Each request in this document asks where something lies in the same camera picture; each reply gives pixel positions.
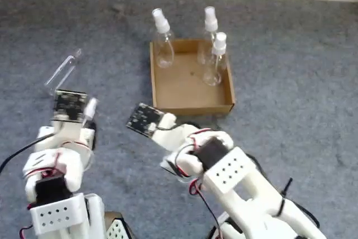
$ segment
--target circuit board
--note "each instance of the circuit board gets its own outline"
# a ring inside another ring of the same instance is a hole
[[[164,112],[144,103],[140,103],[128,119],[126,126],[145,137],[152,137],[153,130],[149,130],[151,123],[159,124]]]
[[[87,102],[87,94],[56,90],[54,95],[54,120],[83,122],[83,111]]]

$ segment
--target open cardboard box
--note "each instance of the open cardboard box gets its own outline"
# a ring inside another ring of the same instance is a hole
[[[209,86],[202,81],[203,66],[197,62],[199,40],[175,40],[174,63],[157,66],[154,44],[150,44],[153,106],[175,115],[227,114],[235,104],[230,65],[222,83]]]

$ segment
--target transparent plastic container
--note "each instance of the transparent plastic container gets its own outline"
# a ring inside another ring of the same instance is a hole
[[[206,58],[203,81],[210,86],[219,85],[222,82],[225,69],[225,55],[212,55],[212,57]]]
[[[152,15],[157,28],[153,38],[154,57],[156,58],[159,67],[168,68],[174,62],[175,53],[173,41],[175,36],[170,29],[168,20],[164,17],[163,11],[160,8],[153,10]]]
[[[69,55],[65,61],[55,70],[52,76],[45,82],[45,92],[53,96],[56,89],[64,85],[65,81],[76,68],[82,56],[82,50],[77,49],[73,55]]]
[[[226,34],[219,32],[216,35],[210,57],[205,58],[202,80],[210,86],[219,85],[222,82],[223,72],[227,67],[227,60]]]
[[[204,31],[202,40],[199,42],[197,47],[197,61],[199,64],[205,64],[205,59],[208,59],[210,57],[215,37],[216,31]]]
[[[215,8],[205,8],[205,27],[202,35],[202,40],[197,48],[197,61],[199,64],[205,64],[205,59],[210,57],[211,49],[213,47],[216,32],[218,30],[218,20],[216,19]]]
[[[157,65],[161,68],[168,68],[174,62],[174,48],[172,45],[175,39],[174,33],[169,30],[165,34],[154,35],[154,55]]]

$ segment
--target white spray cap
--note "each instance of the white spray cap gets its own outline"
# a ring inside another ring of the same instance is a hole
[[[157,31],[161,34],[164,34],[170,30],[170,25],[168,20],[164,17],[163,11],[161,8],[156,8],[152,11],[154,21],[156,22]]]
[[[224,55],[226,53],[226,34],[219,32],[216,34],[216,38],[212,49],[215,55]]]
[[[218,29],[218,20],[215,15],[214,7],[205,8],[205,30],[208,32],[214,32]]]

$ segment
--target cable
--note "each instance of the cable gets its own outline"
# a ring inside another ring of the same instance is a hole
[[[252,156],[251,154],[245,153],[247,157],[249,157],[257,166],[257,169],[259,170],[259,172],[263,175],[263,177],[268,181],[269,181],[269,177],[267,176],[267,174],[265,173],[265,171],[263,170],[262,166],[260,165],[260,163],[258,162],[258,160]]]
[[[42,167],[42,168],[37,168],[37,169],[34,169],[30,172],[28,172],[26,175],[25,175],[25,178],[27,178],[29,175],[35,173],[35,172],[47,172],[47,171],[51,171],[51,174],[48,174],[48,175],[43,175],[44,177],[50,177],[50,176],[53,176],[55,174],[55,172],[58,172],[60,174],[63,174],[61,170],[57,169],[56,166],[57,166],[57,163],[58,163],[58,158],[60,157],[61,153],[57,153],[56,154],[56,158],[55,158],[55,163],[54,163],[54,166],[53,167]]]
[[[5,161],[2,162],[1,166],[0,166],[0,174],[2,173],[2,171],[4,170],[5,166],[9,163],[9,161],[11,161],[11,159],[13,159],[14,157],[16,157],[17,155],[19,155],[21,152],[27,150],[28,148],[32,147],[33,145],[49,138],[49,137],[53,137],[55,135],[55,133],[51,133],[51,134],[47,134],[44,135],[43,137],[40,137],[38,139],[36,139],[35,141],[31,142],[30,144],[24,146],[23,148],[21,148],[20,150],[18,150],[17,152],[15,152],[14,154],[10,155],[9,157],[7,157],[5,159]]]
[[[18,234],[20,235],[20,239],[25,239],[25,235],[24,235],[24,230],[26,229],[31,229],[32,228],[32,224],[30,226],[27,226],[27,227],[22,227],[20,229],[20,231],[18,232]]]
[[[303,213],[305,213],[307,216],[309,216],[311,218],[311,220],[314,222],[314,224],[316,225],[316,227],[319,229],[321,227],[321,224],[319,223],[318,219],[314,216],[314,214],[312,214],[310,211],[308,211],[307,209],[305,209],[302,205],[300,205],[299,203],[296,203],[295,201],[292,201],[299,209],[302,210]]]
[[[163,127],[157,126],[156,129],[160,130],[160,131],[171,131],[171,130],[174,130],[174,129],[178,128],[179,126],[180,125],[177,125],[177,124],[171,126],[170,128],[163,128]]]
[[[249,157],[257,166],[257,169],[259,170],[260,173],[262,173],[262,176],[272,185],[271,181],[269,180],[269,178],[267,177],[267,174],[265,173],[265,171],[263,170],[262,166],[260,165],[260,163],[258,162],[258,160],[252,156],[251,154],[246,153],[246,156]],[[282,195],[282,202],[279,208],[279,212],[277,213],[276,216],[280,216],[282,214],[282,211],[284,210],[284,206],[285,206],[285,198],[287,195],[287,191],[289,186],[292,183],[292,178],[289,179],[289,182],[286,184],[285,188],[283,189],[283,191],[281,192]],[[306,208],[304,208],[302,205],[300,205],[299,203],[292,201],[303,213],[305,213],[316,225],[316,227],[319,229],[321,224],[319,223],[318,219],[314,216],[314,214],[312,214],[309,210],[307,210]]]
[[[204,204],[205,204],[206,207],[208,208],[210,214],[211,214],[211,215],[213,216],[213,218],[215,219],[216,228],[218,229],[218,233],[219,233],[219,235],[217,236],[216,239],[221,239],[221,238],[222,238],[222,232],[221,232],[221,229],[220,229],[219,221],[218,221],[217,217],[215,216],[214,212],[212,211],[212,209],[210,208],[210,206],[208,205],[207,201],[205,200],[203,194],[202,194],[201,191],[200,191],[200,186],[201,186],[201,184],[199,185],[199,187],[197,186],[197,184],[196,184],[197,181],[198,181],[198,179],[195,179],[195,180],[193,180],[193,181],[191,182],[191,184],[190,184],[190,186],[189,186],[189,194],[190,194],[190,195],[193,195],[193,196],[195,196],[195,195],[198,194],[198,195],[200,196],[201,200],[204,202]]]
[[[194,145],[194,144],[188,144],[188,145],[185,145],[184,147],[182,147],[182,148],[178,151],[178,153],[176,154],[175,159],[174,159],[174,166],[175,166],[175,168],[178,169],[179,172],[180,172],[183,176],[185,176],[185,177],[189,177],[189,175],[187,175],[187,173],[185,173],[183,170],[181,170],[181,168],[180,168],[180,167],[178,166],[178,164],[177,164],[177,159],[178,159],[179,154],[180,154],[184,149],[186,149],[187,147],[191,147],[191,146],[195,146],[195,145]]]

